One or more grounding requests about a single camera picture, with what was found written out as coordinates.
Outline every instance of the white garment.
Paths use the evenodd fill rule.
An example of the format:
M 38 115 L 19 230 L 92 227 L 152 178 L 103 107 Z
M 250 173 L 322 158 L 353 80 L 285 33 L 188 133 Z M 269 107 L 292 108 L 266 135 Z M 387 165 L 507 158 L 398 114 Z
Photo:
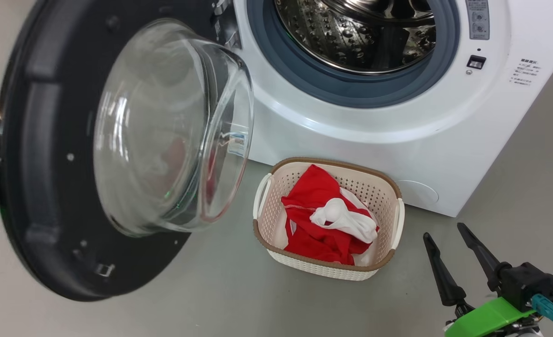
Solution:
M 345 201 L 340 198 L 329 200 L 324 207 L 319 207 L 310 216 L 310 221 L 325 229 L 336 229 L 353 235 L 364 243 L 372 243 L 377 238 L 377 221 L 368 208 L 349 190 L 341 188 L 341 194 L 355 207 L 366 209 L 370 216 L 350 212 Z

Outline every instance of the laundry basket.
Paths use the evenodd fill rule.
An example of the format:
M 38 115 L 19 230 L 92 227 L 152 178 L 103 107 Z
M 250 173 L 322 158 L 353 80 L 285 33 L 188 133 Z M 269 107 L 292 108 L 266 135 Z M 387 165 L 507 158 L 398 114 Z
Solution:
M 370 266 L 349 266 L 293 254 L 276 247 L 277 229 L 286 214 L 281 197 L 287 196 L 311 164 L 326 170 L 339 185 L 353 192 L 377 218 L 380 229 Z M 324 277 L 362 281 L 387 264 L 401 239 L 405 206 L 398 186 L 386 175 L 366 167 L 313 158 L 290 158 L 279 162 L 260 182 L 254 200 L 254 231 L 260 243 L 278 262 Z

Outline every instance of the red cloth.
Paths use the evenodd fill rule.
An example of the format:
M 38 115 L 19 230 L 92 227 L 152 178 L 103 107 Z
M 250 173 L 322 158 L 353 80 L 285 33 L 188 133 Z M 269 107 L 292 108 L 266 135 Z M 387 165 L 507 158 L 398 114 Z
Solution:
M 312 165 L 293 186 L 289 195 L 281 197 L 287 213 L 285 230 L 289 238 L 289 245 L 285 247 L 285 251 L 316 260 L 353 266 L 351 254 L 362 254 L 370 243 L 364 243 L 339 230 L 321 228 L 310 221 L 310 216 L 316 209 L 324 207 L 332 198 L 343 199 L 351 212 L 370 216 L 367 210 L 358 209 L 341 195 L 338 182 L 327 171 Z M 290 220 L 296 224 L 294 230 L 291 228 Z

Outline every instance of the green plastic part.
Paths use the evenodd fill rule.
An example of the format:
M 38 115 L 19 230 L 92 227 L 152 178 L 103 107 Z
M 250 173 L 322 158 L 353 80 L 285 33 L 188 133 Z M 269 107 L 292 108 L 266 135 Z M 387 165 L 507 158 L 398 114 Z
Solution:
M 534 312 L 521 312 L 499 297 L 458 318 L 445 337 L 483 337 Z

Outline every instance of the laundry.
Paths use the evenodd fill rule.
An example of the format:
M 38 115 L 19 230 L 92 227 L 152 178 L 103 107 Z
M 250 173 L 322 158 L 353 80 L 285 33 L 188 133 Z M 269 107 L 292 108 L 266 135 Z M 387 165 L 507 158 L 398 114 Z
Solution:
M 289 243 L 285 251 L 355 265 L 354 255 L 363 254 L 373 244 L 378 226 L 366 206 L 350 194 L 353 196 L 340 188 L 327 171 L 310 166 L 289 195 L 281 198 L 287 213 L 285 230 Z

